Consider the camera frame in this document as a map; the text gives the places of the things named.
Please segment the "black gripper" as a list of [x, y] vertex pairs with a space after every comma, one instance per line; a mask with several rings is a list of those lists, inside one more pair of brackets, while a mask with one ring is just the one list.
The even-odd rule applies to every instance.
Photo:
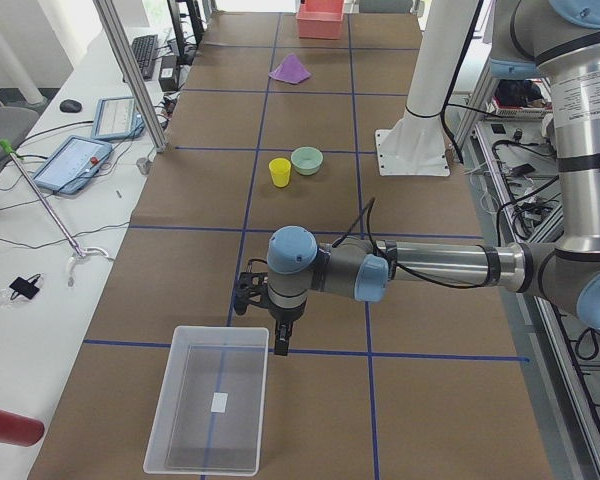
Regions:
[[289, 351], [289, 341], [291, 337], [291, 325], [303, 315], [303, 306], [294, 308], [282, 308], [274, 305], [271, 308], [271, 315], [276, 321], [274, 354], [287, 356]]

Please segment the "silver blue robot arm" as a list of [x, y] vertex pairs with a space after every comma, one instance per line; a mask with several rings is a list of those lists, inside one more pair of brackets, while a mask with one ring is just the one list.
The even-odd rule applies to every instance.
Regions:
[[563, 234], [502, 247], [340, 239], [276, 231], [263, 297], [278, 355], [311, 290], [377, 302], [400, 276], [456, 289], [501, 286], [551, 302], [600, 331], [600, 1], [500, 1], [494, 57], [535, 64], [549, 79]]

